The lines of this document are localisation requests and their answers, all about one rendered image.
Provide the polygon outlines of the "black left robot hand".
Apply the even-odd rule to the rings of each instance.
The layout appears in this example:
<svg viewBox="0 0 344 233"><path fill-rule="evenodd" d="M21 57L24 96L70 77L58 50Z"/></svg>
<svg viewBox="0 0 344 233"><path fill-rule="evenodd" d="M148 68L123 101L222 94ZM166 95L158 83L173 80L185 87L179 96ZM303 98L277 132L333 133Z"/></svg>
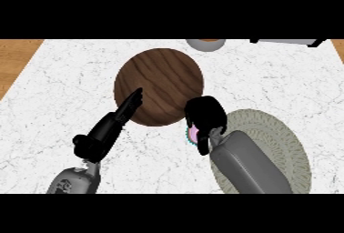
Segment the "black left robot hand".
<svg viewBox="0 0 344 233"><path fill-rule="evenodd" d="M114 112L110 112L98 121L88 135L73 138L74 155L92 163L98 163L108 155L123 127L132 119L142 105L142 88L127 97L125 103Z"/></svg>

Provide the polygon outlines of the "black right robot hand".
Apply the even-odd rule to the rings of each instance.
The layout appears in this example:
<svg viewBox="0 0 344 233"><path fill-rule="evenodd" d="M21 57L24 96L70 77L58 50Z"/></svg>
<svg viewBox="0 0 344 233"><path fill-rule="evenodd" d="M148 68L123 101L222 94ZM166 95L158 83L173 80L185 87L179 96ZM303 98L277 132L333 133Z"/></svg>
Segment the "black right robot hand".
<svg viewBox="0 0 344 233"><path fill-rule="evenodd" d="M197 127L197 146L203 156L209 151L209 138L213 129L220 128L220 134L228 130L228 115L222 104L213 96L201 96L188 100L185 107L188 127Z"/></svg>

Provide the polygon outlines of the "pink cupcake with teal wrapper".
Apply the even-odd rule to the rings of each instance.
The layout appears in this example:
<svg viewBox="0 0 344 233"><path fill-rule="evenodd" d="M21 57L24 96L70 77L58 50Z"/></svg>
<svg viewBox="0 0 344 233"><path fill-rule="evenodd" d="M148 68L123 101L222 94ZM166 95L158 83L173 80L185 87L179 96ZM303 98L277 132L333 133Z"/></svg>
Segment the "pink cupcake with teal wrapper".
<svg viewBox="0 0 344 233"><path fill-rule="evenodd" d="M188 130L187 130L188 142L194 146L198 145L198 132L200 132L200 129L195 126L189 127Z"/></svg>

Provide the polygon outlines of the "brown wooden bowl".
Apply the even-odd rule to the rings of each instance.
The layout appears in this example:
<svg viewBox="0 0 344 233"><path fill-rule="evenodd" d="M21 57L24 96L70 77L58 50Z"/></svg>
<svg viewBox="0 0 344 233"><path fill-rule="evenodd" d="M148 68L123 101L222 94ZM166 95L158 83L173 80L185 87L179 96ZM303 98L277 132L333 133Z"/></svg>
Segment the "brown wooden bowl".
<svg viewBox="0 0 344 233"><path fill-rule="evenodd" d="M185 118L189 99L203 95L203 71L179 50L154 48L135 55L114 80L114 101L122 105L142 88L142 106L132 120L148 127L163 127Z"/></svg>

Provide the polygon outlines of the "grey-green woven placemat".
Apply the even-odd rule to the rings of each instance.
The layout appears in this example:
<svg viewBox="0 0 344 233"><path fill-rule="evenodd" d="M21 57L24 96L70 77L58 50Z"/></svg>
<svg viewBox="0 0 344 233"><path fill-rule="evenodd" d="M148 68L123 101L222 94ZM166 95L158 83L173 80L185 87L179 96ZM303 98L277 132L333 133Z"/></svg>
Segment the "grey-green woven placemat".
<svg viewBox="0 0 344 233"><path fill-rule="evenodd" d="M306 194L312 187L308 153L284 122L260 110L241 109L228 114L228 130L220 135L228 136L235 130L247 133L265 155L271 158L290 181L293 194ZM212 169L223 192L241 194L213 161Z"/></svg>

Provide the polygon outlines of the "grey round pot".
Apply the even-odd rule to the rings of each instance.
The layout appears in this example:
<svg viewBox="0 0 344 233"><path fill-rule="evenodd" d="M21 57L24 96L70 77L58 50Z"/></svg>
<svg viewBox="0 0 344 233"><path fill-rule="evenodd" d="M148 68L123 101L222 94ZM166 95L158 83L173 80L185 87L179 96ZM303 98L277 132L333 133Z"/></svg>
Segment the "grey round pot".
<svg viewBox="0 0 344 233"><path fill-rule="evenodd" d="M201 40L201 39L189 39L189 46L203 52L215 52L225 46L226 40Z"/></svg>

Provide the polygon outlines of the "grey and black appliance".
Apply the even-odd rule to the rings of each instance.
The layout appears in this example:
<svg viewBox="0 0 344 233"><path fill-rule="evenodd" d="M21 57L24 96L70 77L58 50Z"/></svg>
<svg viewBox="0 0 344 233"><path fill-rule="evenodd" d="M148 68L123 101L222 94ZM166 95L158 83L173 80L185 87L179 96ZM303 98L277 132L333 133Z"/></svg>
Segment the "grey and black appliance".
<svg viewBox="0 0 344 233"><path fill-rule="evenodd" d="M325 42L325 39L251 39L250 42L253 44L274 43L274 44L318 47Z"/></svg>

